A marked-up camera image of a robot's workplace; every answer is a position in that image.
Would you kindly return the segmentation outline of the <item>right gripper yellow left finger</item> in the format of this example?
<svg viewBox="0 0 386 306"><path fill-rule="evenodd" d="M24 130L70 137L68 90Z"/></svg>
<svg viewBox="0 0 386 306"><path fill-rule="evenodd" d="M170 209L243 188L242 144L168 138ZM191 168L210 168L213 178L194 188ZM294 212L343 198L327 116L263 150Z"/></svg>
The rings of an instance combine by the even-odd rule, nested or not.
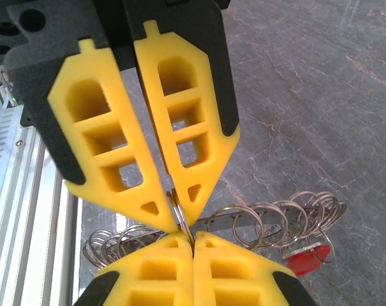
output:
<svg viewBox="0 0 386 306"><path fill-rule="evenodd" d="M75 305L193 305L193 255L170 234L102 268Z"/></svg>

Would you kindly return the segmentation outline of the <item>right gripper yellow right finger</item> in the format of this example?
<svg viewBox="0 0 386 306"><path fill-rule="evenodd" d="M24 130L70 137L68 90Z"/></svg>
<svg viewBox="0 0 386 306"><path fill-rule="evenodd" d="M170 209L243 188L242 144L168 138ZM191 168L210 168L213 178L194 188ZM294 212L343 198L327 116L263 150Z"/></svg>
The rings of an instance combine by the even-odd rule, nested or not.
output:
<svg viewBox="0 0 386 306"><path fill-rule="evenodd" d="M293 271L205 231L195 240L195 305L314 305Z"/></svg>

